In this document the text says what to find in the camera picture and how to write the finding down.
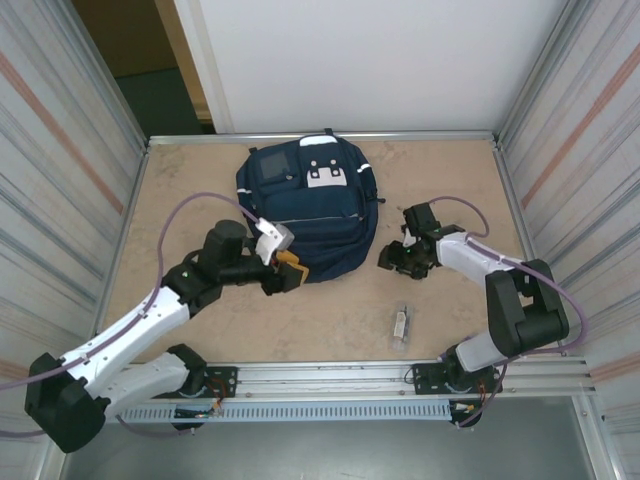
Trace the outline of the navy blue backpack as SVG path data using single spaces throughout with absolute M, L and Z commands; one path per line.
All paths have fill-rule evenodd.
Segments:
M 361 149 L 327 129 L 252 148 L 236 173 L 239 203 L 286 227 L 289 250 L 320 283 L 357 269 L 373 244 L 383 201 Z

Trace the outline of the tan wooden door jamb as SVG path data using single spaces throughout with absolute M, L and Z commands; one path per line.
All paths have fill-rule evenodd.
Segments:
M 213 118 L 206 102 L 193 56 L 181 25 L 174 0 L 154 0 L 168 42 L 176 59 L 195 116 L 205 134 L 215 134 Z

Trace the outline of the aluminium mounting rail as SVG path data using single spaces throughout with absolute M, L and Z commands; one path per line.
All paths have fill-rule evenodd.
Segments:
M 410 367 L 416 363 L 420 362 L 258 362 L 222 363 L 220 366 L 239 368 L 234 397 L 237 400 L 320 401 L 416 396 L 410 376 Z M 595 393 L 585 360 L 555 355 L 534 356 L 510 363 L 506 374 L 500 374 L 494 389 L 506 396 L 522 397 L 590 396 Z M 491 392 L 420 396 L 486 399 Z

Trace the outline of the aluminium table end rail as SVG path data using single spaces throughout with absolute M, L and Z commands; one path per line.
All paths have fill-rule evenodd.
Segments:
M 337 132 L 351 142 L 364 141 L 493 141 L 495 134 L 486 130 L 424 130 L 393 132 Z M 150 146 L 197 144 L 282 143 L 307 136 L 307 133 L 254 133 L 151 136 Z

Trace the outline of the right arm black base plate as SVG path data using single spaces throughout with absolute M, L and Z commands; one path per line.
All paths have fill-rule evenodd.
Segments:
M 456 362 L 446 361 L 413 364 L 410 376 L 416 395 L 469 395 L 491 392 L 500 373 L 495 367 L 467 372 Z

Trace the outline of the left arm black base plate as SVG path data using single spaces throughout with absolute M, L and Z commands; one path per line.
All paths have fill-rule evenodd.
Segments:
M 234 398 L 238 386 L 239 368 L 236 366 L 208 366 L 204 384 L 194 393 L 174 391 L 156 396 L 156 399 L 226 399 Z

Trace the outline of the white door frame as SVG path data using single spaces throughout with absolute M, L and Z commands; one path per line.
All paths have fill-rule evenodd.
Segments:
M 218 134 L 235 132 L 200 0 L 174 0 L 207 108 Z

